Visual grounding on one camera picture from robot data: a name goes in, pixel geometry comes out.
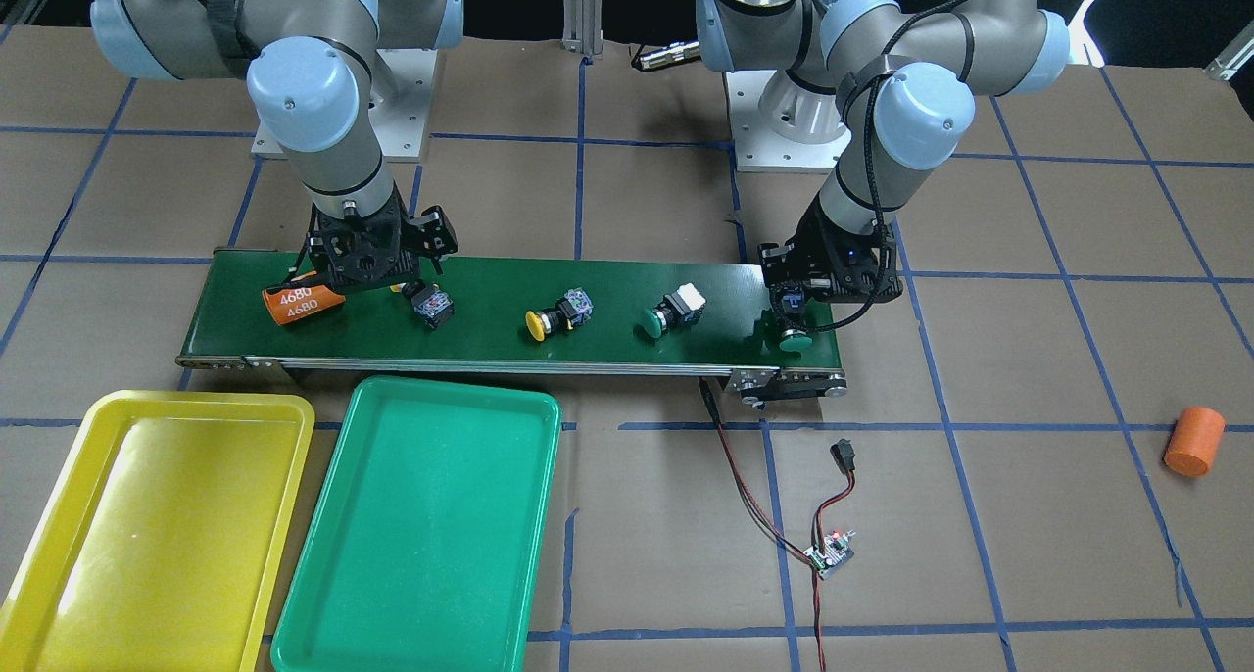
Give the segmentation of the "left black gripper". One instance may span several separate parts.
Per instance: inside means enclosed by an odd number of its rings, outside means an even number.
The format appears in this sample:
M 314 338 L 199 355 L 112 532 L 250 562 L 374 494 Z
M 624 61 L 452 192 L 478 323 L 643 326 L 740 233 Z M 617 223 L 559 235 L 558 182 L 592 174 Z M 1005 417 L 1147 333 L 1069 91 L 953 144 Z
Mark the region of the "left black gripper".
M 903 292 L 894 231 L 850 233 L 826 218 L 818 199 L 788 243 L 757 244 L 757 265 L 766 285 L 801 285 L 810 300 L 829 305 L 861 303 L 873 291 L 873 301 L 885 303 Z

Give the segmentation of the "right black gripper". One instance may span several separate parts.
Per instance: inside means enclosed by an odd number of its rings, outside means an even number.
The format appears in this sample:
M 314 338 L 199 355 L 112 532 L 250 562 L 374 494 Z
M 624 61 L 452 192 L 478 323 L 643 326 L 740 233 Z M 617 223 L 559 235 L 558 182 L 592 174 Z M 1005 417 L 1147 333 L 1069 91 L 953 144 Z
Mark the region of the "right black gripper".
M 408 216 L 399 191 L 372 214 L 350 212 L 345 219 L 314 209 L 302 256 L 314 275 L 301 276 L 300 287 L 326 285 L 335 293 L 371 291 L 420 280 L 420 260 L 443 273 L 444 257 L 458 252 L 456 231 L 439 206 L 420 217 Z

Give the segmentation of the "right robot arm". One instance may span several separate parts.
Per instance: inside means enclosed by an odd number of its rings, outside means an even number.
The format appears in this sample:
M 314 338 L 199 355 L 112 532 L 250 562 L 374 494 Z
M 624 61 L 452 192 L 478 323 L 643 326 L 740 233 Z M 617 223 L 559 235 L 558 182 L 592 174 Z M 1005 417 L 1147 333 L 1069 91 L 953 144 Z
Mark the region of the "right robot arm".
M 443 209 L 405 212 L 370 113 L 384 48 L 445 50 L 464 0 L 92 0 L 98 46 L 125 75 L 233 76 L 311 198 L 302 255 L 337 293 L 419 282 L 458 249 Z

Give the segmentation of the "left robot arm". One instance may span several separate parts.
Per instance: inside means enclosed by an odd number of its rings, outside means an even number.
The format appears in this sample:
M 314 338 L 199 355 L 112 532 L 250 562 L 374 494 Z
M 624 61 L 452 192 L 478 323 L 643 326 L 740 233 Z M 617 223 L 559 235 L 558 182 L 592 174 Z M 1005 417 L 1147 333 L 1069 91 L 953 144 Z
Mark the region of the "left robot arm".
M 1040 92 L 1070 55 L 1066 21 L 1038 0 L 696 0 L 714 71 L 774 70 L 828 97 L 851 139 L 796 233 L 764 243 L 767 288 L 828 303 L 900 290 L 892 222 L 976 119 L 979 95 Z

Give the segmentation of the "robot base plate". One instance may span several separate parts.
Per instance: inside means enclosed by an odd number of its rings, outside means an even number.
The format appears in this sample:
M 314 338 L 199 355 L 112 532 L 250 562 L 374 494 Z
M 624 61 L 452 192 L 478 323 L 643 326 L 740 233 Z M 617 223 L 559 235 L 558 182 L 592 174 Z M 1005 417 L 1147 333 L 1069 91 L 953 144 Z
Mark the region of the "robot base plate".
M 826 173 L 851 140 L 834 97 L 788 71 L 726 71 L 724 83 L 740 172 Z
M 379 50 L 375 64 L 381 73 L 367 97 L 367 118 L 377 137 L 382 158 L 387 162 L 419 163 L 423 159 L 429 132 L 430 107 L 439 69 L 435 50 Z M 293 112 L 300 115 L 295 128 L 300 135 L 314 133 L 322 140 L 327 133 L 350 130 L 349 117 L 357 112 L 352 99 L 357 88 L 352 75 L 344 75 L 342 84 L 334 84 L 335 99 L 326 107 L 310 105 L 310 97 L 298 93 Z

